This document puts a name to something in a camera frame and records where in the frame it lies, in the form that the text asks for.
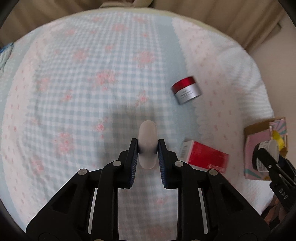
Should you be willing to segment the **person's right hand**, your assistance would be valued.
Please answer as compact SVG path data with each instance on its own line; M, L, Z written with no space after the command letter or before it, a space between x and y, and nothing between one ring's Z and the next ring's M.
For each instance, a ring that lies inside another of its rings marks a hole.
M281 222L285 216L287 215L286 211L284 210L283 206L281 205L279 199L274 195L272 201L270 202L268 208L270 210L268 211L266 217L264 218L264 221L269 225L272 221L274 221L276 218L279 219Z

